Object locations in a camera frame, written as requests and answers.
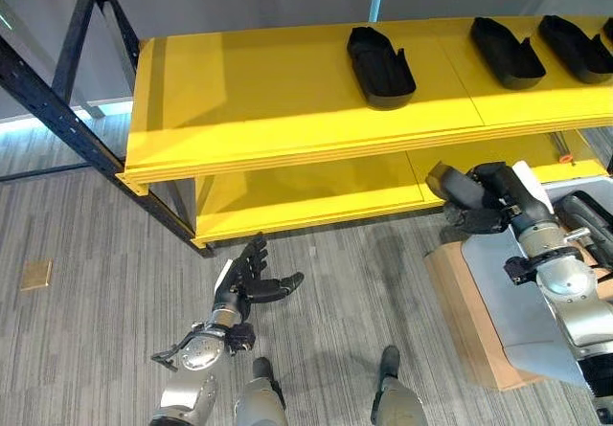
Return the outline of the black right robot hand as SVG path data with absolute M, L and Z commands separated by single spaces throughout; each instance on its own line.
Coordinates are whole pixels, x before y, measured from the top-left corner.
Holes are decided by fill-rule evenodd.
M 433 192 L 445 201 L 443 211 L 455 227 L 472 235 L 516 235 L 555 216 L 535 198 L 504 162 L 478 165 L 463 174 L 439 162 L 430 172 Z

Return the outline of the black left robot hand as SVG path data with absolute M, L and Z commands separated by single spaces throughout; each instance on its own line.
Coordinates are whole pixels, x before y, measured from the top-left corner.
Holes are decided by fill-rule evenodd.
M 212 310 L 233 309 L 245 322 L 251 305 L 272 303 L 291 295 L 304 281 L 301 272 L 281 278 L 263 279 L 262 272 L 267 267 L 267 241 L 263 233 L 250 239 L 241 254 L 231 260 L 230 266 L 220 275 L 221 280 L 215 288 Z

